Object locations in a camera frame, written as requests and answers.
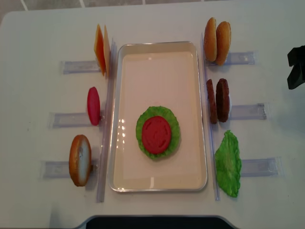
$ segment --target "metal tray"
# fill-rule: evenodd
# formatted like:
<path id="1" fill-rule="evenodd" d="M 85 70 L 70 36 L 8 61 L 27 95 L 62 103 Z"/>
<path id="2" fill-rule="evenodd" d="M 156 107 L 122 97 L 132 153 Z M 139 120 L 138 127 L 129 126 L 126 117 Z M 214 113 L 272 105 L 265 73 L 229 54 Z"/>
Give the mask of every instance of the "metal tray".
<path id="1" fill-rule="evenodd" d="M 207 182 L 198 57 L 191 42 L 129 44 L 120 48 L 108 182 L 117 192 L 197 191 Z M 139 148 L 136 122 L 149 106 L 177 117 L 177 151 L 157 161 Z"/>

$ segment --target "lettuce leaf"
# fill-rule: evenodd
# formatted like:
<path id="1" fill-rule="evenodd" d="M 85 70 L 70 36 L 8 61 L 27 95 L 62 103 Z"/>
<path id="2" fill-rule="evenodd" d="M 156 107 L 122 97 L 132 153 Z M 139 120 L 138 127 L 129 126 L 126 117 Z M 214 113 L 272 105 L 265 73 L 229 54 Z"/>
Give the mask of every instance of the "lettuce leaf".
<path id="1" fill-rule="evenodd" d="M 147 119 L 154 117 L 154 116 L 161 116 L 165 118 L 168 124 L 171 127 L 172 138 L 170 144 L 168 145 L 167 149 L 161 154 L 151 154 L 149 153 L 143 146 L 142 143 L 142 128 L 144 123 Z M 135 129 L 136 138 L 138 140 L 139 148 L 151 159 L 157 159 L 160 157 L 168 156 L 172 152 L 175 151 L 179 142 L 180 142 L 180 127 L 177 121 L 177 118 L 174 116 L 172 111 L 163 106 L 150 106 L 138 119 L 137 126 Z"/>
<path id="2" fill-rule="evenodd" d="M 237 137 L 226 131 L 215 153 L 216 179 L 219 187 L 229 196 L 237 197 L 240 188 L 242 161 L 239 157 Z"/>

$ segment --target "black object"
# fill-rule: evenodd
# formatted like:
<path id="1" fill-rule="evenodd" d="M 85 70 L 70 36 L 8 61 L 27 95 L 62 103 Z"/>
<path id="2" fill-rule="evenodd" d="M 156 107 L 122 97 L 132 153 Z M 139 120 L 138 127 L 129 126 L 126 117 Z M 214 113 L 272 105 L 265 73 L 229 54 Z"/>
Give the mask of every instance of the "black object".
<path id="1" fill-rule="evenodd" d="M 96 217 L 86 229 L 132 228 L 132 229 L 233 229 L 217 217 Z"/>
<path id="2" fill-rule="evenodd" d="M 287 56 L 289 66 L 293 66 L 287 78 L 288 88 L 292 90 L 305 83 L 305 45 L 293 48 Z"/>

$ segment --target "tray rim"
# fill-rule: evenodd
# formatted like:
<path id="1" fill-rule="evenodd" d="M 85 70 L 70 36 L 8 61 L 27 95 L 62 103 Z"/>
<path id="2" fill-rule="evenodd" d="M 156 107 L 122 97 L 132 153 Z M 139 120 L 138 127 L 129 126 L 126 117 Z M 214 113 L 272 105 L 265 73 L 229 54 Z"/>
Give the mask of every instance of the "tray rim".
<path id="1" fill-rule="evenodd" d="M 114 152 L 112 152 L 112 144 L 115 143 L 113 142 L 113 138 L 115 137 L 114 135 L 116 134 L 113 131 L 113 123 L 114 123 L 114 116 L 115 116 L 115 111 L 118 109 L 118 100 L 117 98 L 119 97 L 118 91 L 117 91 L 117 84 L 118 84 L 118 66 L 119 66 L 119 57 L 122 49 L 126 46 L 142 46 L 142 45 L 157 45 L 157 44 L 171 44 L 171 43 L 189 43 L 195 48 L 195 53 L 196 53 L 196 63 L 197 63 L 197 73 L 196 75 L 198 76 L 198 87 L 199 87 L 199 101 L 200 101 L 200 109 L 201 109 L 201 129 L 202 129 L 202 134 L 203 134 L 203 152 L 204 153 L 204 163 L 205 163 L 205 173 L 206 173 L 206 178 L 205 181 L 203 182 L 202 186 L 199 188 L 150 188 L 150 189 L 117 189 L 114 184 L 113 184 L 113 172 L 114 172 Z M 190 41 L 178 41 L 178 42 L 156 42 L 156 43 L 136 43 L 136 44 L 125 44 L 123 45 L 117 55 L 117 66 L 116 66 L 116 75 L 115 75 L 115 88 L 114 88 L 114 101 L 113 101 L 113 111 L 112 111 L 112 122 L 111 122 L 111 139 L 109 142 L 109 145 L 111 146 L 109 148 L 109 163 L 108 163 L 108 168 L 107 168 L 107 181 L 109 187 L 118 193 L 128 193 L 128 192 L 196 192 L 202 190 L 208 181 L 208 169 L 207 169 L 207 159 L 206 159 L 206 149 L 205 149 L 205 137 L 204 137 L 204 127 L 203 127 L 203 106 L 202 106 L 202 92 L 201 92 L 201 87 L 200 87 L 200 72 L 199 72 L 199 60 L 198 60 L 198 51 L 196 46 L 190 42 Z"/>

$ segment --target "white table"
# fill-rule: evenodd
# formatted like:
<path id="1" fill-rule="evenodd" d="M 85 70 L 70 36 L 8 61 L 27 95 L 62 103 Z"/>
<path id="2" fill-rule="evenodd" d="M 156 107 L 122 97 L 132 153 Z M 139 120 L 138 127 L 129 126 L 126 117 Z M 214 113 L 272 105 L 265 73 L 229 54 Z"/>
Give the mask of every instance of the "white table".
<path id="1" fill-rule="evenodd" d="M 301 0 L 264 0 L 9 13 L 0 27 L 0 228 L 71 228 L 98 215 L 218 215 L 238 228 L 302 228 L 305 90 L 302 85 L 289 91 L 286 79 L 291 71 L 288 52 L 304 45 L 304 7 Z M 284 177 L 242 178 L 237 199 L 221 192 L 216 202 L 206 137 L 208 184 L 199 193 L 117 194 L 107 186 L 105 202 L 96 203 L 96 186 L 86 190 L 69 179 L 40 179 L 41 161 L 68 160 L 77 134 L 87 135 L 96 156 L 100 152 L 99 128 L 47 127 L 49 112 L 85 112 L 91 86 L 106 100 L 100 74 L 59 72 L 59 61 L 94 60 L 97 23 L 107 24 L 118 48 L 127 43 L 193 42 L 202 77 L 200 37 L 212 16 L 218 23 L 231 23 L 231 51 L 258 52 L 261 75 L 252 81 L 254 86 L 261 81 L 261 87 L 254 94 L 246 86 L 249 93 L 235 95 L 234 104 L 269 102 L 273 108 L 273 119 L 261 134 L 245 130 L 238 136 L 241 158 L 281 156 Z M 240 85 L 247 85 L 247 71 L 239 76 Z M 229 70 L 226 78 L 236 79 L 234 72 Z M 234 89 L 231 85 L 231 96 Z M 204 126 L 207 133 L 207 118 Z"/>

